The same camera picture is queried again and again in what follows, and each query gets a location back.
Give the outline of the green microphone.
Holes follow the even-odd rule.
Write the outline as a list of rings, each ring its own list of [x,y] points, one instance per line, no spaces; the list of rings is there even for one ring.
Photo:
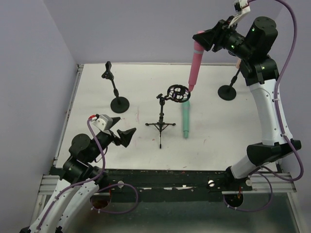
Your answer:
[[[186,101],[182,103],[182,130],[184,139],[187,139],[189,137],[189,129],[190,129],[190,102]]]

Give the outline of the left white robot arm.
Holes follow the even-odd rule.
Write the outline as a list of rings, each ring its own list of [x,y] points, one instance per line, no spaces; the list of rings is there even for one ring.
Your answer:
[[[120,117],[92,115],[87,126],[92,134],[76,135],[69,148],[70,156],[58,169],[59,179],[55,189],[41,214],[22,233],[66,233],[70,223],[83,205],[97,192],[110,192],[115,184],[108,181],[105,167],[92,166],[98,156],[105,159],[108,146],[127,147],[136,132],[136,128],[126,131],[111,128],[120,121]]]

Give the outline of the black tripod shock-mount stand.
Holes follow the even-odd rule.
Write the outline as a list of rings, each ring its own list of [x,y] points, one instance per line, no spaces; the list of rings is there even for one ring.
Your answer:
[[[146,126],[155,126],[155,128],[159,131],[159,148],[162,149],[162,132],[168,126],[175,126],[175,123],[165,123],[164,122],[164,105],[165,102],[171,100],[176,103],[184,103],[190,99],[190,91],[186,86],[180,84],[171,85],[167,89],[166,95],[158,94],[156,97],[159,100],[160,104],[160,113],[159,119],[156,123],[145,123]]]

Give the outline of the black clip mic stand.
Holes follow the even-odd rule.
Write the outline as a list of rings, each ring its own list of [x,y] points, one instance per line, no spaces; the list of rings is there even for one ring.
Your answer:
[[[218,89],[218,96],[225,100],[225,101],[231,101],[236,97],[236,90],[233,87],[234,83],[237,81],[238,78],[238,74],[240,73],[241,69],[238,68],[238,71],[236,72],[236,74],[233,76],[233,78],[231,79],[230,85],[222,85],[219,89]]]

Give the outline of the pink microphone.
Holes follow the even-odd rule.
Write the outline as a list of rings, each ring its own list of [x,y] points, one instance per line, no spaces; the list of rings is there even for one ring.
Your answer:
[[[191,63],[191,68],[190,68],[190,75],[189,75],[189,80],[188,80],[188,89],[190,92],[193,91],[197,83],[198,74],[199,74],[204,51],[205,51],[204,48],[198,42],[195,41],[192,63]]]

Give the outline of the black round-base mic stand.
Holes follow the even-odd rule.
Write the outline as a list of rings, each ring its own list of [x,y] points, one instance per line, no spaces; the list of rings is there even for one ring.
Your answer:
[[[110,108],[114,113],[121,114],[126,112],[129,109],[130,103],[127,98],[120,97],[119,91],[116,88],[116,85],[114,83],[114,75],[111,72],[112,64],[110,61],[107,61],[105,63],[105,72],[102,74],[103,79],[110,80],[113,86],[113,92],[115,98],[110,103]]]

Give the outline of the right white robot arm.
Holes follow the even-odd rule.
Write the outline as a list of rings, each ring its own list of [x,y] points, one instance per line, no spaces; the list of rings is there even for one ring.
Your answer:
[[[255,100],[261,142],[249,145],[246,155],[226,170],[232,180],[240,180],[262,165],[297,153],[301,142],[293,139],[287,126],[278,87],[281,77],[276,62],[268,54],[278,36],[275,21],[268,17],[256,18],[246,36],[229,25],[232,21],[233,17],[222,19],[212,29],[192,38],[205,51],[225,49],[240,58],[240,71]]]

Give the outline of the peach microphone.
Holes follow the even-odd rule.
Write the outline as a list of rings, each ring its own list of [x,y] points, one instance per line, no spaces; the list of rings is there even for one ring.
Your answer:
[[[236,63],[236,68],[240,68],[240,64],[241,64],[241,59],[239,59]]]

